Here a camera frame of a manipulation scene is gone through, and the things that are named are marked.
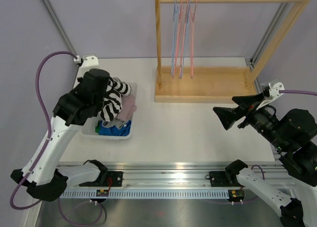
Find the black white striped tank top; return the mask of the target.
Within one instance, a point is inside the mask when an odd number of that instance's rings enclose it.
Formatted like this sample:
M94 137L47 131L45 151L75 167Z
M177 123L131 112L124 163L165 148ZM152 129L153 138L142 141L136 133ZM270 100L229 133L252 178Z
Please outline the black white striped tank top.
M131 86L117 77L110 77L103 100L100 117L103 121L111 122L123 109L122 98L131 94Z

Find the mauve tank top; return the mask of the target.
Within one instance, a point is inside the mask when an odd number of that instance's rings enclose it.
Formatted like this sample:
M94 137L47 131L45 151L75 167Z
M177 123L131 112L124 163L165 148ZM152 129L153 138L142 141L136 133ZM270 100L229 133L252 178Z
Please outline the mauve tank top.
M124 96L122 98L122 110L117 115L117 119L121 121L128 121L136 110L137 106L135 105L135 97L132 94Z

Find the grey tank top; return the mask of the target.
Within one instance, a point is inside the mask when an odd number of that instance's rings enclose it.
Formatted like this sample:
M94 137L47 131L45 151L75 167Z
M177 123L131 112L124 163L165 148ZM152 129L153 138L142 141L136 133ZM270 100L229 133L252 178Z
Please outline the grey tank top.
M125 124L127 123L127 121L122 121L119 119L114 119L112 121L102 121L102 126L104 128L112 128L112 127L116 127L117 129L121 129L125 126Z

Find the blue tank top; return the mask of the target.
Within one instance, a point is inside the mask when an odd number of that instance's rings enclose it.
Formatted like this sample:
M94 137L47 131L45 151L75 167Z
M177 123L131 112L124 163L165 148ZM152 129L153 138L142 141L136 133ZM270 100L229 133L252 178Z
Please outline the blue tank top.
M116 127L112 128L104 128L101 125L100 132L98 135L100 136L128 136L130 134L132 121L128 120L123 128L120 130Z

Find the green tank top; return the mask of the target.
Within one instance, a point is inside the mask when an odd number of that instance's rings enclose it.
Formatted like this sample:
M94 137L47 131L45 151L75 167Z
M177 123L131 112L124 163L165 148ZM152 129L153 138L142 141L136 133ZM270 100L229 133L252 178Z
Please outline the green tank top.
M95 133L97 133L97 134L99 134L99 132L100 132L101 123L102 123L101 121L98 121L98 123L97 123L97 125L95 127Z

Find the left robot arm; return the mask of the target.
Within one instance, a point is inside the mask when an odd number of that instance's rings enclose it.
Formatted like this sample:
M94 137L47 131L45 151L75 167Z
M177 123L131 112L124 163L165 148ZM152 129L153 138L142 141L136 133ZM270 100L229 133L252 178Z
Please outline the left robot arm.
M101 111L109 79L110 74L101 69L91 69L80 77L78 85L59 98L48 134L32 159L24 168L12 171L10 177L33 198L51 202L67 188L106 183L107 167L97 160L67 169L57 165L72 138Z

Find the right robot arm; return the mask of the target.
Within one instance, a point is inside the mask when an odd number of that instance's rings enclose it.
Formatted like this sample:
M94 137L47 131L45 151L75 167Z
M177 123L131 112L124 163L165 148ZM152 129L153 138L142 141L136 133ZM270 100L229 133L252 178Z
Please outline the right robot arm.
M317 124L308 110L292 109L278 120L267 108L281 94L263 92L250 96L234 96L235 108L214 107L213 111L228 130L242 119L238 128L250 125L280 154L279 161L294 180L299 198L280 192L263 179L256 177L252 168L241 160L225 167L225 181L250 189L269 205L285 227L315 227L317 225L317 146L312 139L317 135Z

